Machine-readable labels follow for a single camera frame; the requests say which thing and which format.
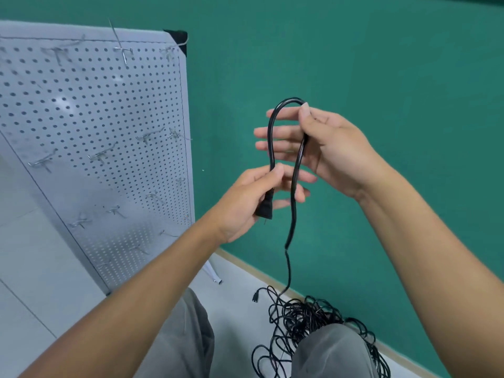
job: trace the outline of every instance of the person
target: person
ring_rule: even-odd
[[[356,126],[308,104],[284,108],[278,119],[298,120],[299,125],[274,128],[276,159],[294,161],[302,134],[311,137],[303,164],[360,205],[448,372],[456,377],[504,376],[502,281]],[[266,133],[266,127],[254,132],[259,139]],[[267,150],[265,141],[255,146]],[[245,234],[257,221],[254,211],[266,191],[290,189],[292,170],[277,164],[272,171],[268,166],[245,171],[172,246],[57,339],[21,377],[208,376],[213,333],[205,310],[187,287],[217,247]],[[301,182],[316,179],[307,171],[299,173]],[[296,187],[299,203],[308,196],[308,190]],[[275,208],[287,205],[274,202]],[[300,343],[293,378],[375,376],[362,340],[359,344],[340,328],[323,330]]]

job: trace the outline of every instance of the pant leg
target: pant leg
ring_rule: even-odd
[[[292,358],[292,378],[378,378],[362,338],[331,324],[302,340]]]
[[[208,378],[213,355],[214,332],[207,312],[188,288],[134,378]]]

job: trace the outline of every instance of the hand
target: hand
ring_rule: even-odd
[[[307,103],[285,107],[280,120],[298,120],[299,125],[273,127],[275,159],[295,162],[303,133],[310,136],[302,164],[346,196],[358,198],[387,168],[387,163],[371,147],[364,134],[341,115],[315,108]],[[257,138],[266,139],[268,127],[254,130]],[[268,142],[255,143],[258,150],[268,151]]]
[[[273,171],[270,171],[270,166],[263,166],[243,172],[218,203],[202,217],[202,220],[206,220],[216,229],[222,243],[235,241],[259,219],[254,212],[259,202],[264,199],[266,191],[272,188],[275,192],[290,191],[293,170],[293,166],[277,163]],[[317,177],[300,170],[298,180],[314,183]],[[310,191],[297,184],[296,201],[304,203],[308,196],[310,196]],[[273,209],[288,206],[290,206],[290,199],[273,201]]]

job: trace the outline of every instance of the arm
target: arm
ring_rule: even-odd
[[[131,377],[161,325],[212,252],[252,227],[262,195],[289,190],[292,167],[248,170],[223,198],[167,250],[56,340],[21,378]],[[316,177],[304,171],[299,180]],[[298,187],[296,200],[307,190]],[[288,206],[274,201],[274,208]]]
[[[304,164],[354,198],[375,229],[447,370],[454,376],[504,376],[504,285],[445,226],[422,197],[338,114],[286,108],[275,127],[276,158],[292,161],[302,132]],[[255,130],[266,137],[266,128]],[[266,150],[264,141],[256,143]]]

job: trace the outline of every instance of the pegboard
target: pegboard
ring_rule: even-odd
[[[0,23],[3,152],[109,290],[194,221],[186,58],[168,33],[116,33]]]

